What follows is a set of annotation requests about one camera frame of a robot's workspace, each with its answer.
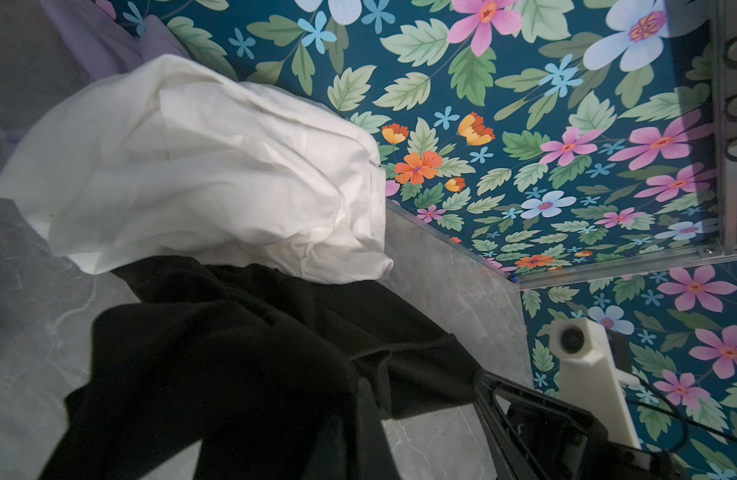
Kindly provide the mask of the black cloth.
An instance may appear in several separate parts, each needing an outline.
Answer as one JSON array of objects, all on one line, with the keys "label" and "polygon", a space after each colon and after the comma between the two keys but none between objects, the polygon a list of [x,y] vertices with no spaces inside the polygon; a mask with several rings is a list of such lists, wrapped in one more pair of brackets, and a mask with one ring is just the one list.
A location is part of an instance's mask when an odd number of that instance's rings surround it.
[{"label": "black cloth", "polygon": [[198,479],[395,479],[383,428],[470,404],[480,364],[374,281],[158,256],[92,326],[46,479],[138,479],[192,444]]}]

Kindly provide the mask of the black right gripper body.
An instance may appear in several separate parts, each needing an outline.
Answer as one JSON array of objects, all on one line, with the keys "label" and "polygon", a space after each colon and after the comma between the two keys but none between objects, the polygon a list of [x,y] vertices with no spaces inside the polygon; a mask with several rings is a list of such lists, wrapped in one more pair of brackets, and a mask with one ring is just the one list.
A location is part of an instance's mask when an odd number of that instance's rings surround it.
[{"label": "black right gripper body", "polygon": [[476,410],[499,479],[685,479],[668,452],[609,440],[590,412],[481,371]]}]

